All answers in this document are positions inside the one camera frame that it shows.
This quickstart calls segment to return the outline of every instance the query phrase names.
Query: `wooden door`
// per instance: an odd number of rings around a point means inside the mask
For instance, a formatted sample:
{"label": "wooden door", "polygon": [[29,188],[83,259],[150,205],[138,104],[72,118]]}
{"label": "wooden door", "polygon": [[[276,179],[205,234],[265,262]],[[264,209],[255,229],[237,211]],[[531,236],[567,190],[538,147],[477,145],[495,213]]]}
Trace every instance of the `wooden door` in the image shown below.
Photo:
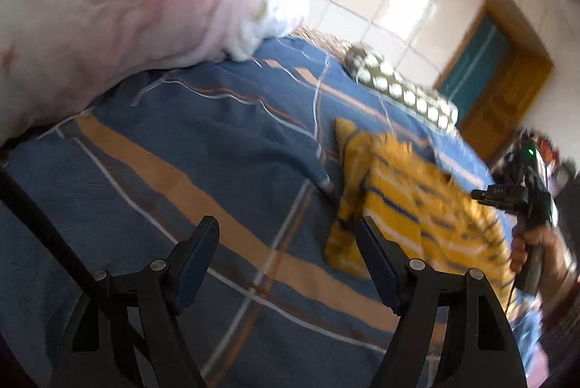
{"label": "wooden door", "polygon": [[476,104],[497,72],[510,41],[488,16],[481,18],[463,53],[437,89],[457,107],[459,123]]}
{"label": "wooden door", "polygon": [[523,48],[514,48],[506,55],[459,124],[463,139],[485,162],[490,164],[507,145],[552,68],[552,62]]}

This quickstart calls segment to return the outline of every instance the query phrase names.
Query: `blue bedsheet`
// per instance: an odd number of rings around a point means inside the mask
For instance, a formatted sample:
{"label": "blue bedsheet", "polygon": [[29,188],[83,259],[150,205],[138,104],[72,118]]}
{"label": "blue bedsheet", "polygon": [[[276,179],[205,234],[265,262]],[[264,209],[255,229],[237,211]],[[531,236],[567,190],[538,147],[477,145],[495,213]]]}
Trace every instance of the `blue bedsheet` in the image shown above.
{"label": "blue bedsheet", "polygon": [[[210,388],[363,387],[397,319],[372,283],[324,261],[341,191],[336,117],[394,129],[466,190],[491,183],[462,140],[356,85],[299,39],[269,40],[246,63],[134,75],[19,146],[8,172],[91,271],[139,270],[202,216],[218,219],[220,246],[179,319]],[[0,222],[0,331],[45,386],[79,290],[1,205]],[[518,322],[525,360],[537,328],[537,318]],[[437,322],[420,386],[433,379],[442,334]]]}

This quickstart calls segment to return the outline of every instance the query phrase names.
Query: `orange stripe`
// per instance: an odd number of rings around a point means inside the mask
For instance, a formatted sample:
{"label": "orange stripe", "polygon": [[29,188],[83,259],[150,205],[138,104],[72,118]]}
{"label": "orange stripe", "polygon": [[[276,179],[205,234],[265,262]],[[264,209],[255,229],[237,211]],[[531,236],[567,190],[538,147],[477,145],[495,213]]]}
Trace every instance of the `orange stripe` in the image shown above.
{"label": "orange stripe", "polygon": [[[273,262],[273,265],[272,265],[272,275],[276,274],[278,267],[279,267],[280,260],[281,260],[280,257],[283,256],[286,253],[286,251],[288,251],[288,246],[290,245],[292,238],[294,238],[296,231],[298,230],[299,226],[302,224],[304,216],[306,215],[306,210],[308,210],[308,204],[310,203],[310,198],[312,197],[312,190],[313,190],[313,188],[311,185],[308,189],[308,193],[304,196],[303,203],[302,203],[301,208],[300,208],[299,212],[297,213],[297,216],[294,220],[294,224],[292,225],[292,229],[290,229],[288,235],[286,235],[283,243],[280,246],[279,254],[276,256],[276,258]],[[268,299],[268,294],[270,293],[270,290],[272,289],[273,284],[274,284],[274,280],[269,277],[263,286],[263,288],[264,288],[263,294],[262,294],[263,298]],[[236,362],[245,342],[248,340],[248,337],[249,337],[250,333],[252,332],[253,325],[256,322],[256,319],[257,319],[258,315],[260,314],[262,307],[263,306],[261,304],[257,304],[255,301],[252,302],[252,309],[251,309],[249,315],[247,316],[246,321],[244,322],[244,326],[240,330],[240,334],[238,335],[236,342],[234,342],[230,346],[230,350],[228,351],[227,357],[225,358],[223,365],[219,368],[219,370],[216,372],[216,374],[208,380],[208,388],[215,388],[217,385],[219,385],[219,383],[227,375],[229,369]]]}
{"label": "orange stripe", "polygon": [[[316,138],[319,145],[321,145],[323,143],[323,140],[324,140],[324,130],[322,127],[322,123],[320,122],[320,110],[321,110],[320,102],[321,102],[321,96],[318,96],[317,102],[316,102],[316,107],[315,107],[315,115],[316,115],[317,123],[319,125],[317,138]],[[320,157],[320,162],[322,163],[322,165],[324,167],[324,163],[326,162],[326,152],[324,151],[324,149],[323,149],[321,157]],[[264,284],[265,294],[266,294],[265,297],[267,297],[267,295],[270,293],[270,290],[272,289],[272,285],[274,284],[273,276],[275,276],[277,271],[278,271],[281,257],[283,257],[283,255],[285,255],[286,252],[288,251],[288,248],[290,247],[290,243],[294,239],[294,236],[296,235],[298,229],[300,228],[301,224],[304,221],[304,217],[306,216],[306,210],[308,210],[308,206],[310,204],[310,199],[312,198],[312,192],[313,192],[313,187],[311,185],[308,188],[308,192],[306,193],[306,195],[303,198],[303,203],[301,204],[300,210],[298,211],[298,213],[294,219],[294,223],[292,224],[292,228],[288,231],[286,236],[284,236],[284,239],[283,239],[282,243],[280,244],[280,248],[278,250],[279,254],[275,255],[274,261],[272,263],[272,276],[268,276],[268,278],[266,279],[266,283]],[[250,314],[246,318],[246,321],[244,322],[244,326],[242,327],[242,330],[241,330],[236,342],[232,346],[230,346],[230,350],[228,351],[228,355],[225,358],[223,365],[216,372],[215,376],[211,377],[210,380],[208,381],[208,388],[215,388],[225,378],[225,376],[227,375],[231,366],[236,362],[238,356],[240,355],[240,352],[242,351],[242,348],[243,348],[246,340],[248,339],[248,337],[252,331],[252,328],[254,326],[254,323],[256,322],[256,319],[261,311],[262,311],[262,305],[257,304],[255,301],[253,301],[252,302],[252,311],[250,312]]]}
{"label": "orange stripe", "polygon": [[[95,146],[127,164],[151,189],[164,195],[192,223],[199,223],[206,214],[216,217],[220,223],[221,245],[236,252],[255,268],[265,267],[272,250],[212,197],[193,185],[186,174],[102,125],[92,114],[77,117],[75,121]],[[355,292],[315,264],[284,254],[280,257],[278,271],[273,278],[306,298],[320,301],[376,329],[392,332],[397,326],[398,318],[389,308]]]}
{"label": "orange stripe", "polygon": [[279,62],[277,62],[275,59],[265,59],[263,61],[270,67],[283,69],[282,65]]}

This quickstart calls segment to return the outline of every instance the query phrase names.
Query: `yellow striped cloth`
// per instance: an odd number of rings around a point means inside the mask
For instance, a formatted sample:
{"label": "yellow striped cloth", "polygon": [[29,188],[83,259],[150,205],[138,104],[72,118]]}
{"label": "yellow striped cloth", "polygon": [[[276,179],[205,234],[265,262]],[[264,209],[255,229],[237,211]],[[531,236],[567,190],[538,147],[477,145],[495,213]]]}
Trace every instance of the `yellow striped cloth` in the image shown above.
{"label": "yellow striped cloth", "polygon": [[472,200],[449,174],[392,133],[359,131],[342,118],[335,130],[344,191],[326,245],[327,262],[369,278],[353,231],[361,216],[370,216],[410,259],[455,274],[482,269],[505,307],[514,275],[496,210]]}

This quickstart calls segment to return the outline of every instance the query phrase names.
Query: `black pole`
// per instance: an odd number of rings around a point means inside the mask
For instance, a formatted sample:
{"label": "black pole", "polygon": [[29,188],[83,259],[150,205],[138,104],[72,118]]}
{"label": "black pole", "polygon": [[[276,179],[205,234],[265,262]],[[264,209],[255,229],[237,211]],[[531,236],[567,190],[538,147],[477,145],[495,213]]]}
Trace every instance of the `black pole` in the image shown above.
{"label": "black pole", "polygon": [[[0,168],[0,200],[36,236],[42,245],[54,256],[68,272],[80,289],[96,301],[105,316],[111,319],[111,300],[95,281],[93,275],[66,243],[43,211],[18,185]],[[149,350],[145,340],[129,325],[129,337],[138,351],[149,360]]]}

